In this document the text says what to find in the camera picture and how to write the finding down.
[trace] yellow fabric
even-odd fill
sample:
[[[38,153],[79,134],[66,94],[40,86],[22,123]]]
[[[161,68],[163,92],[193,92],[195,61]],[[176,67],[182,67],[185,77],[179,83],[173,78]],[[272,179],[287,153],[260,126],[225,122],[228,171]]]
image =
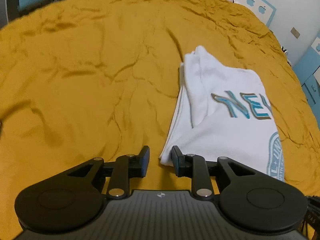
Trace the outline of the yellow fabric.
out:
[[[275,36],[227,0],[65,0],[0,31],[0,239],[20,225],[25,187],[93,157],[149,145],[132,188],[185,189],[159,164],[183,55],[203,45],[224,65],[260,76],[284,151],[285,179],[320,195],[320,132]]]

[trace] metal screw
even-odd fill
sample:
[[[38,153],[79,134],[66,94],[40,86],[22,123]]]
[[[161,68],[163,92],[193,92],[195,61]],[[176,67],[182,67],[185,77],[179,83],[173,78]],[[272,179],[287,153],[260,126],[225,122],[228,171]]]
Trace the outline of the metal screw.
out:
[[[124,194],[124,190],[120,188],[113,188],[109,190],[109,194],[113,197],[120,197]]]
[[[212,191],[207,188],[201,188],[198,189],[196,193],[201,197],[209,197],[212,194]]]

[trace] triangular cutout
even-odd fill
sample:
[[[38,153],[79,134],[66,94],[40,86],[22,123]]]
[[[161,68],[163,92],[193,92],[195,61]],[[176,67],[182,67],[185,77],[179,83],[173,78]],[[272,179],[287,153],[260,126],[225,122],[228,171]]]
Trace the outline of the triangular cutout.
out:
[[[93,166],[93,164],[88,164],[86,166],[83,166],[83,167],[71,172],[70,174],[68,174],[68,176],[84,178],[85,176],[87,176],[87,174],[91,170],[92,166]]]
[[[233,170],[233,172],[237,175],[237,176],[249,176],[249,175],[254,175],[255,173],[253,171],[249,171],[247,170],[245,167],[242,167],[238,164],[235,163],[228,163],[230,168]]]

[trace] black circular disc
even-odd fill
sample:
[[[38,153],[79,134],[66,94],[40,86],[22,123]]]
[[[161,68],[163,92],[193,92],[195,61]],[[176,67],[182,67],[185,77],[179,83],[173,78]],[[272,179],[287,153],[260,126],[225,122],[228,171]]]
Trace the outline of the black circular disc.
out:
[[[275,179],[243,176],[220,194],[221,211],[235,224],[258,232],[290,229],[307,210],[305,196]]]
[[[91,185],[71,180],[63,185],[38,183],[23,190],[15,201],[20,223],[39,233],[76,229],[97,216],[103,195]]]

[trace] folded white shirt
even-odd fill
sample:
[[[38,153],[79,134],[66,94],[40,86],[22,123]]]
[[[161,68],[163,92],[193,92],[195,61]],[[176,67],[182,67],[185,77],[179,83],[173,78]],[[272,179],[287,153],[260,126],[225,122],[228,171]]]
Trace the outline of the folded white shirt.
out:
[[[227,156],[284,180],[282,146],[270,102],[253,70],[226,67],[202,46],[186,54],[170,131],[160,155],[172,165],[170,150],[207,161]]]

